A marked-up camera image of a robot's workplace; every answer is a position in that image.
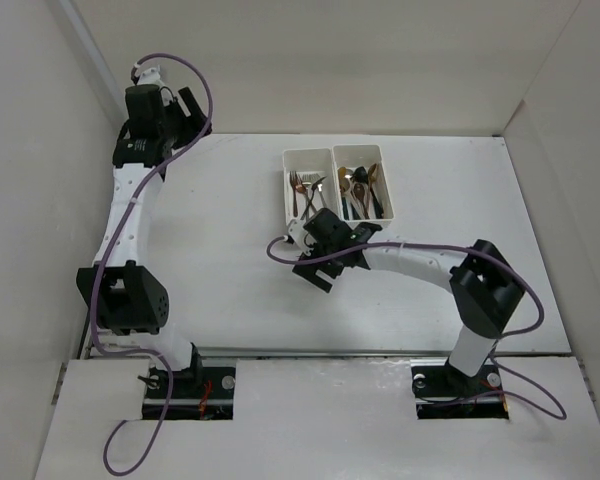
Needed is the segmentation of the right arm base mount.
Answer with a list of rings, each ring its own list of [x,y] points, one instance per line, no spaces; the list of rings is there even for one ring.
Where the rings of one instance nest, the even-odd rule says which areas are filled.
[[[509,419],[499,369],[489,361],[467,377],[444,360],[414,360],[411,377],[419,420]]]

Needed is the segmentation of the white measuring scoop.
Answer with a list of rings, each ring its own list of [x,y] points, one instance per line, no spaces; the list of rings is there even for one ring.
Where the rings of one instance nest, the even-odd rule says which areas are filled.
[[[363,210],[353,194],[353,187],[351,182],[347,178],[342,178],[340,180],[340,190],[343,196],[349,201],[352,209],[352,217],[354,219],[365,219]]]

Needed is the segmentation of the slim silver fork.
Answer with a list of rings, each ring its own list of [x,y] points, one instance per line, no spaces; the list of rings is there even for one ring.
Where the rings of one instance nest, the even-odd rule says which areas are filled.
[[[302,219],[308,219],[309,216],[312,213],[316,212],[316,207],[313,203],[313,199],[315,194],[312,192],[311,189],[311,184],[312,184],[312,174],[306,174],[302,176],[302,184],[305,187],[305,200],[306,200],[306,205],[305,205],[305,210],[303,212],[303,215],[301,216]]]

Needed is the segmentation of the copper small fork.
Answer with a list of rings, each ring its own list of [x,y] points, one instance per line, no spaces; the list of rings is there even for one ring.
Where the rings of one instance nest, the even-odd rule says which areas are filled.
[[[292,217],[296,218],[298,216],[297,187],[301,184],[296,171],[289,173],[289,182],[292,191]]]

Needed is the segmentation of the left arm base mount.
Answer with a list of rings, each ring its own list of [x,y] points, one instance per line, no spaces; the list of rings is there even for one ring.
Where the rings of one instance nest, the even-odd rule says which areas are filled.
[[[225,421],[234,414],[234,394],[237,380],[236,363],[208,359],[191,345],[189,364],[173,370],[174,383],[166,420]],[[167,372],[151,367],[138,379],[145,384],[142,406],[144,420],[158,420],[167,395]]]

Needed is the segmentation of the black spoon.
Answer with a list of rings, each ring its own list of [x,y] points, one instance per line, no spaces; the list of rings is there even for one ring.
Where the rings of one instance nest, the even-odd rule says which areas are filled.
[[[369,183],[368,172],[367,172],[366,168],[363,167],[363,166],[359,166],[358,168],[356,168],[354,170],[354,172],[353,172],[353,178],[358,183],[362,183],[362,184],[368,184]]]

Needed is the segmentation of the silver fork black handle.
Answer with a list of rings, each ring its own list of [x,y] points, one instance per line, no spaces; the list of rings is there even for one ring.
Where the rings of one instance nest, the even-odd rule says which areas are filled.
[[[320,174],[310,174],[303,178],[302,185],[305,190],[306,205],[305,210],[301,215],[302,219],[308,219],[311,213],[316,213],[318,211],[314,204],[314,198],[318,188],[322,185],[324,180],[325,176],[321,176]]]

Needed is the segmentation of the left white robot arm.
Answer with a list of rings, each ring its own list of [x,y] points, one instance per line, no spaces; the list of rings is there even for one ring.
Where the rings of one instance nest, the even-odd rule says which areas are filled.
[[[91,266],[78,270],[76,285],[90,325],[117,337],[115,352],[146,354],[165,350],[174,337],[165,328],[169,295],[147,267],[151,217],[166,180],[154,169],[209,135],[211,125],[187,87],[173,92],[161,81],[139,82],[126,89],[125,103],[105,234]]]

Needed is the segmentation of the copper long fork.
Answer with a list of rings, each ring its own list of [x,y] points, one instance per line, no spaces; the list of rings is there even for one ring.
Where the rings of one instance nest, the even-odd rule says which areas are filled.
[[[302,176],[301,174],[297,173],[298,177],[299,177],[299,181],[301,182],[301,184],[297,187],[298,193],[300,193],[303,198],[304,198],[304,203],[306,205],[306,200],[305,200],[305,187],[302,184]]]

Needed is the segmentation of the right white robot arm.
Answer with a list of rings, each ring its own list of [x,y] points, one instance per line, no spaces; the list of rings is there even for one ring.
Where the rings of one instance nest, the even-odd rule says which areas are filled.
[[[478,384],[525,293],[499,250],[485,240],[471,247],[415,247],[376,223],[353,226],[326,208],[307,221],[290,221],[287,233],[301,251],[292,272],[325,293],[346,268],[396,273],[449,292],[462,328],[443,381],[457,394]]]

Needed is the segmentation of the brown copper spoon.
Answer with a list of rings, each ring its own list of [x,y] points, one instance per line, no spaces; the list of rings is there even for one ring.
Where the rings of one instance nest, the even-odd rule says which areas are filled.
[[[353,185],[353,195],[362,208],[364,218],[369,219],[370,198],[367,186],[365,184],[355,182]]]

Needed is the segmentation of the copper round spoon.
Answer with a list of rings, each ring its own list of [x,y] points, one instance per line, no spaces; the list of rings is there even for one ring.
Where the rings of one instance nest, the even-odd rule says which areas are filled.
[[[376,198],[375,191],[374,191],[374,184],[376,183],[377,172],[378,172],[378,164],[374,163],[368,169],[368,186],[369,186],[369,192],[370,192],[372,199]]]

